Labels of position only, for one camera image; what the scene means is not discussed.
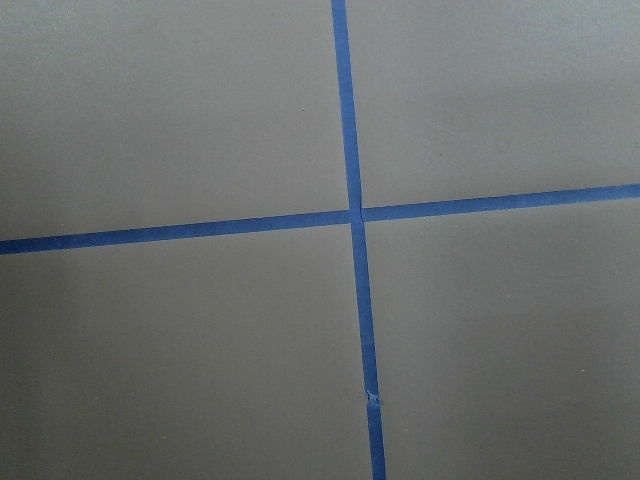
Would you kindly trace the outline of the blue floor tape cross line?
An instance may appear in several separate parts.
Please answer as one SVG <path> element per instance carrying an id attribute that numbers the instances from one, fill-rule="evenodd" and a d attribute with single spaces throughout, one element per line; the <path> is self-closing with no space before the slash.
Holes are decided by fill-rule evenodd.
<path id="1" fill-rule="evenodd" d="M 572 190 L 456 199 L 414 204 L 365 207 L 359 216 L 365 223 L 448 216 L 465 213 L 528 209 L 555 205 L 590 203 L 632 199 L 639 196 L 637 184 L 600 186 Z M 3 240 L 2 255 L 71 250 L 134 243 L 160 242 L 265 231 L 292 230 L 311 227 L 347 225 L 351 222 L 348 210 L 299 213 L 223 220 L 204 223 L 68 234 Z"/>

